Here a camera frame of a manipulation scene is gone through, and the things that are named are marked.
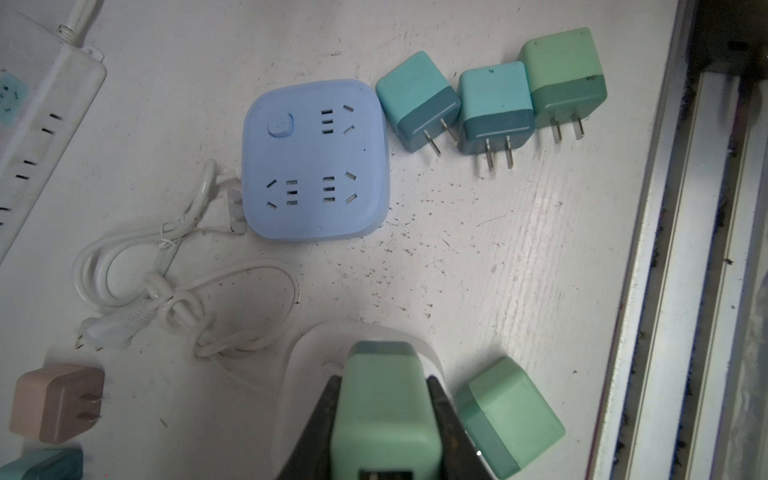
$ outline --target white table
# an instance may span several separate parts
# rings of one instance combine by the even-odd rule
[[[21,8],[53,28],[67,11],[58,3]],[[169,272],[176,283],[258,257],[295,267],[295,328],[240,364],[272,391],[290,347],[328,319],[423,338],[453,389],[508,354],[568,431],[516,478],[583,478],[675,9],[664,0],[106,0],[87,42],[104,52],[107,78],[0,266],[0,425],[23,372],[44,361],[99,365],[103,418],[75,439],[87,478],[268,478],[273,396],[186,362],[181,340],[155,325],[125,351],[73,349],[93,315],[70,283],[75,255],[174,214],[205,159],[234,169],[247,108],[270,89],[334,78],[373,86],[421,49],[456,86],[464,70],[515,60],[530,38],[588,26],[609,93],[583,140],[570,126],[561,144],[539,131],[515,152],[514,170],[502,161],[489,175],[445,135],[437,160],[428,147],[407,154],[390,131],[392,209],[375,233],[305,244],[195,236]],[[118,270],[137,281],[145,268],[134,259],[152,256],[126,253]],[[217,331],[276,321],[276,299],[288,301],[271,273],[230,283],[204,290]],[[0,429],[0,462],[21,443]]]

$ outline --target square power outlet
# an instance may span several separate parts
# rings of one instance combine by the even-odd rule
[[[386,124],[373,89],[318,81],[267,92],[243,126],[243,209],[259,235],[361,237],[389,210]]]

